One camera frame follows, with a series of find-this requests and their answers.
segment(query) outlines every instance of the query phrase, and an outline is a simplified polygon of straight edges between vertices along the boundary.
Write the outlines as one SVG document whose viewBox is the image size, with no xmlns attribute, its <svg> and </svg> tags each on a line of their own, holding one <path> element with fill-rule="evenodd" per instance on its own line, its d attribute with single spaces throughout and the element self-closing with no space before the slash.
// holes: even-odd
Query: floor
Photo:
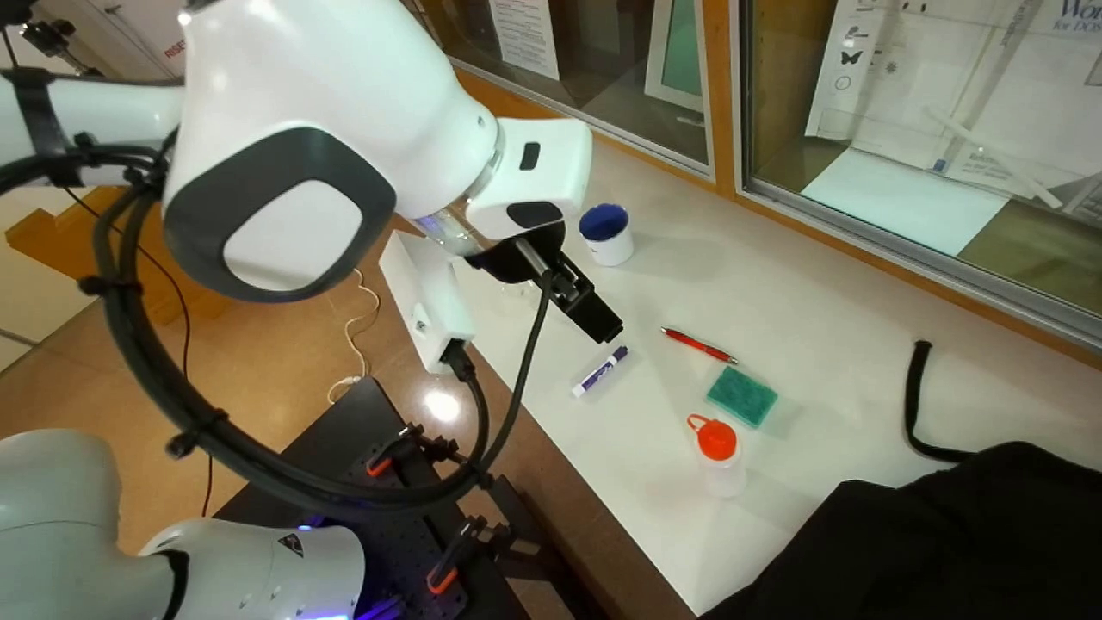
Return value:
<svg viewBox="0 0 1102 620">
<path fill-rule="evenodd" d="M 401 326 L 392 300 L 376 269 L 376 252 L 362 262 L 364 287 L 348 281 L 324 298 L 290 307 L 236 302 L 221 316 L 194 326 L 191 375 L 199 393 L 223 407 L 238 429 L 282 448 L 326 407 L 326 393 L 345 375 L 359 375 L 359 359 L 345 343 L 345 323 L 369 371 L 382 384 L 396 409 L 430 430 L 466 438 L 469 407 L 457 425 L 426 416 L 426 393 L 453 393 L 466 405 L 455 379 L 430 379 Z M 183 344 L 183 323 L 163 326 L 168 353 Z M 488 405 L 501 415 L 507 387 L 481 367 Z M 79 313 L 52 343 L 0 375 L 0 438 L 33 429 L 79 429 L 113 448 L 120 472 L 120 549 L 137 553 L 154 531 L 196 517 L 202 507 L 208 460 L 174 463 L 168 422 L 129 375 L 99 307 Z M 504 450 L 501 475 L 510 475 L 555 526 L 562 553 L 594 585 L 613 618 L 693 618 L 666 585 L 654 564 L 617 526 L 577 470 L 528 416 Z M 240 479 L 217 465 L 213 510 L 240 490 Z M 517 585 L 534 618 L 570 618 L 555 595 Z"/>
</svg>

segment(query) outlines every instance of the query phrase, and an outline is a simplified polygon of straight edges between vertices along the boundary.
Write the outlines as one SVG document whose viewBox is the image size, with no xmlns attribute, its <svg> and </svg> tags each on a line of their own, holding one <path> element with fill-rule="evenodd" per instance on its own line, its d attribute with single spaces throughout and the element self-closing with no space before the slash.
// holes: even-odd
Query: table surface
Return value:
<svg viewBox="0 0 1102 620">
<path fill-rule="evenodd" d="M 630 209 L 639 255 L 599 269 L 578 235 L 565 252 L 625 316 L 630 362 L 577 401 L 607 349 L 553 312 L 523 405 L 693 615 L 753 583 L 837 484 L 943 470 L 902 438 L 916 339 L 935 343 L 926 442 L 1032 442 L 1102 470 L 1102 371 L 599 146 L 589 205 L 607 200 Z M 514 387 L 538 294 L 455 271 L 475 349 Z M 666 326 L 735 353 L 782 393 L 766 429 L 740 433 L 739 496 L 705 490 L 685 429 L 685 415 L 722 416 L 705 405 L 720 367 Z"/>
</svg>

